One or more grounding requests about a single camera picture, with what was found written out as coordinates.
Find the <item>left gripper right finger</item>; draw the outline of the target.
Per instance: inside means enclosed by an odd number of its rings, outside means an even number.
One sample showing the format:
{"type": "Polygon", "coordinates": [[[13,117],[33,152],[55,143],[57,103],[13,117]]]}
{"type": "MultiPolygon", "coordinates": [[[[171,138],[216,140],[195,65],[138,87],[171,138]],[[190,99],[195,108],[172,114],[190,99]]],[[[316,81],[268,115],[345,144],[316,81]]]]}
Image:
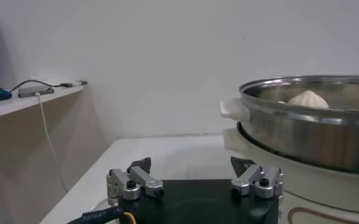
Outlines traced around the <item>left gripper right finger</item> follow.
{"type": "Polygon", "coordinates": [[[252,160],[237,157],[230,158],[236,178],[231,180],[231,193],[234,200],[247,197],[251,191],[262,199],[283,197],[283,176],[279,167],[265,167],[252,160]]]}

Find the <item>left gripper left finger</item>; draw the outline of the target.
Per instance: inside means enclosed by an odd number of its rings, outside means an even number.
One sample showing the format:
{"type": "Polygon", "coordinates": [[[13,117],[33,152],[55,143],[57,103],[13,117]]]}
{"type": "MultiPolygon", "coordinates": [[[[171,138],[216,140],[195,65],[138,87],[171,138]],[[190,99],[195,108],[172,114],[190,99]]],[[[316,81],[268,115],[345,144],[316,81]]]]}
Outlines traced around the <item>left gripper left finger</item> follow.
{"type": "Polygon", "coordinates": [[[147,157],[132,162],[125,171],[110,169],[106,175],[107,198],[135,201],[142,194],[152,198],[164,197],[163,181],[150,175],[151,165],[152,159],[147,157]]]}

